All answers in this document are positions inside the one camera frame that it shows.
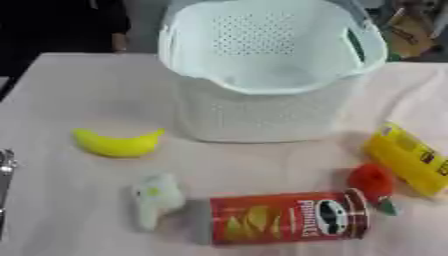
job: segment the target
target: yellow box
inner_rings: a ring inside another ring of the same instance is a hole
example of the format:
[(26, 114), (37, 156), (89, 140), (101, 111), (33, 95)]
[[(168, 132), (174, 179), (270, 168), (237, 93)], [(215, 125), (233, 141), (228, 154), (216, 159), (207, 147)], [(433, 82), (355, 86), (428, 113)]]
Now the yellow box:
[(422, 195), (448, 198), (448, 159), (398, 125), (384, 124), (365, 150)]

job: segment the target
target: white plastic basket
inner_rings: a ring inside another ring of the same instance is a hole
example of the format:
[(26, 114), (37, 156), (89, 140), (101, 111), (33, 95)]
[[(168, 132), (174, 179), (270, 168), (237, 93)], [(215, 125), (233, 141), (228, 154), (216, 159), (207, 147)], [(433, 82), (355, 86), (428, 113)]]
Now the white plastic basket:
[(159, 56), (183, 76), (179, 110), (187, 131), (233, 142), (328, 133), (353, 90), (333, 82), (368, 72), (387, 55), (361, 8), (333, 2), (207, 1), (182, 8), (175, 2)]

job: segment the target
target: red pringles can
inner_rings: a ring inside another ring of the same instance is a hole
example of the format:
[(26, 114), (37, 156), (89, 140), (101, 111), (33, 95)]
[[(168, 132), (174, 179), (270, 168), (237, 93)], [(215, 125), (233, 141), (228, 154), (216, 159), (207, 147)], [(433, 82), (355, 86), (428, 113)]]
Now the red pringles can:
[(192, 210), (196, 240), (215, 245), (354, 239), (369, 229), (357, 189), (211, 198)]

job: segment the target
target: pink tablecloth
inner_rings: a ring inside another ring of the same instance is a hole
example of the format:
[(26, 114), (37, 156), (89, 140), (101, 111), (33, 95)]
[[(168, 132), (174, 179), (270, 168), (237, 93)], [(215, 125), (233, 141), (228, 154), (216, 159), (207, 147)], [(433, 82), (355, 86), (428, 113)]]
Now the pink tablecloth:
[[(443, 255), (448, 205), (417, 197), (404, 184), (400, 216), (374, 213), (363, 240), (213, 248), (187, 237), (181, 215), (158, 232), (138, 232), (128, 186), (157, 172), (176, 174), (188, 197), (343, 189), (359, 146), (393, 119), (447, 152), (448, 65), (388, 64), (366, 77), (342, 130), (321, 141), (268, 145), (205, 144), (178, 135), (173, 76), (149, 55), (45, 55), (0, 104), (0, 147), (21, 163), (8, 198), (3, 256)], [(70, 131), (86, 127), (136, 135), (165, 127), (160, 150), (142, 159), (85, 154)]]

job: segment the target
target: banana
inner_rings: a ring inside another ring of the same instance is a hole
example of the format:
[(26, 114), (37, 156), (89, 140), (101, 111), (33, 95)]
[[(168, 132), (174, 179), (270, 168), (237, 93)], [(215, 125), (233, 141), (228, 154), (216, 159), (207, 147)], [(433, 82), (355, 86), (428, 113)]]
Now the banana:
[(134, 138), (112, 138), (100, 136), (87, 129), (73, 130), (73, 137), (78, 146), (101, 156), (126, 158), (139, 157), (154, 151), (158, 138), (165, 131), (159, 129), (153, 133)]

